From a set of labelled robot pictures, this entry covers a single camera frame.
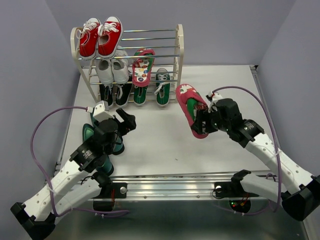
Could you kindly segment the green sneaker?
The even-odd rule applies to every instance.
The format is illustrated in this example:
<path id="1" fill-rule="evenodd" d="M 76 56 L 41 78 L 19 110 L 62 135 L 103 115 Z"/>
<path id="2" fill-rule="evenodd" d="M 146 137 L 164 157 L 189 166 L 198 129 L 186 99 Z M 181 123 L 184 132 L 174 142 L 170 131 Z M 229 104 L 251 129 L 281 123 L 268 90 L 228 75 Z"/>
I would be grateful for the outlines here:
<path id="1" fill-rule="evenodd" d="M 155 75 L 156 88 L 154 95 L 159 106 L 164 107 L 170 100 L 171 77 L 165 68 L 159 68 Z"/>
<path id="2" fill-rule="evenodd" d="M 142 106 L 146 102 L 147 89 L 147 86 L 134 86 L 133 101 L 136 105 Z"/>

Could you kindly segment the pink patterned sandal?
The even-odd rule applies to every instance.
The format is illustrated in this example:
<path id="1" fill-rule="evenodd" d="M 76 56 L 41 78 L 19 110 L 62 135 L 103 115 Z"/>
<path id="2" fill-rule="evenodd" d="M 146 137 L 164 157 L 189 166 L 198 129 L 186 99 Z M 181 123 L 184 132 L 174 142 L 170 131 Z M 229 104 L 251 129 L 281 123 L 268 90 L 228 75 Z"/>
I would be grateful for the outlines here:
<path id="1" fill-rule="evenodd" d="M 206 131 L 205 113 L 208 105 L 190 84 L 181 84 L 175 90 L 177 101 L 187 119 L 194 137 L 204 139 L 208 136 Z"/>
<path id="2" fill-rule="evenodd" d="M 137 87 L 147 87 L 151 81 L 155 51 L 152 48 L 140 48 L 132 63 L 132 83 Z"/>

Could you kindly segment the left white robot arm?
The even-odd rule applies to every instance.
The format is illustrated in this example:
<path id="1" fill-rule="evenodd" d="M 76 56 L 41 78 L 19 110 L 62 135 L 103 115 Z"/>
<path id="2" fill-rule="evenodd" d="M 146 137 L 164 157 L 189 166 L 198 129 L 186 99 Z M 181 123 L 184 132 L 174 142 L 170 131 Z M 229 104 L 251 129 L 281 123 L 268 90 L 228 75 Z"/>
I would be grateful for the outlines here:
<path id="1" fill-rule="evenodd" d="M 56 219 L 97 196 L 114 197 L 116 187 L 110 176 L 114 171 L 106 161 L 107 155 L 124 151 L 123 136 L 137 127 L 136 117 L 118 108 L 119 121 L 109 109 L 99 103 L 84 107 L 92 114 L 96 128 L 66 161 L 54 177 L 49 177 L 38 160 L 34 162 L 42 171 L 46 185 L 25 202 L 16 202 L 10 211 L 32 240 L 46 239 L 56 227 Z"/>

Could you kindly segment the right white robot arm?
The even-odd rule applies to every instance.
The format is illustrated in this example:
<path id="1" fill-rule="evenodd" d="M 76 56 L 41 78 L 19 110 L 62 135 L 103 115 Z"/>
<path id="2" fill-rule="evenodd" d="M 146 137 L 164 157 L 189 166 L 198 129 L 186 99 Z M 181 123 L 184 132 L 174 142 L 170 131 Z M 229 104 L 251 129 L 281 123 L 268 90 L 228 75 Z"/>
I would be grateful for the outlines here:
<path id="1" fill-rule="evenodd" d="M 271 181 L 249 170 L 235 173 L 215 188 L 219 198 L 248 194 L 279 203 L 293 219 L 303 221 L 320 205 L 320 178 L 301 168 L 288 157 L 252 119 L 244 119 L 231 98 L 212 101 L 209 107 L 196 107 L 191 129 L 198 134 L 225 132 L 243 149 L 256 156 L 277 175 Z"/>

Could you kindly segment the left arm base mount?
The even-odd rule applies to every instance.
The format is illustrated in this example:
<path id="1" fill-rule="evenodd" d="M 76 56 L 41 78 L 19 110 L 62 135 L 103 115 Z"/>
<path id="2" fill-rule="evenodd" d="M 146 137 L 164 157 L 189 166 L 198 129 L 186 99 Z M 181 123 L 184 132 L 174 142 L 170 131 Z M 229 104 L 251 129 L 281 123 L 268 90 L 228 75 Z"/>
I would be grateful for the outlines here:
<path id="1" fill-rule="evenodd" d="M 98 212 L 111 212 L 114 210 L 116 200 L 127 197 L 128 184 L 126 182 L 113 182 L 101 189 L 100 194 L 93 198 L 93 209 Z"/>

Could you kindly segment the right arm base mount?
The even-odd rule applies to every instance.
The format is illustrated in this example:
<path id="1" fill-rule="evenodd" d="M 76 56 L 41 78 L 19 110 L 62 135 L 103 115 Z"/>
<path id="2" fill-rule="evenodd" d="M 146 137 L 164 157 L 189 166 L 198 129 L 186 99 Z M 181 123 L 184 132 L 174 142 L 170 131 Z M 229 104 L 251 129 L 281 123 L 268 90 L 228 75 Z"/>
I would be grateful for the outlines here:
<path id="1" fill-rule="evenodd" d="M 221 200 L 228 198 L 231 210 L 246 214 L 251 209 L 250 194 L 242 188 L 239 183 L 232 181 L 216 182 L 211 192 L 213 198 Z"/>

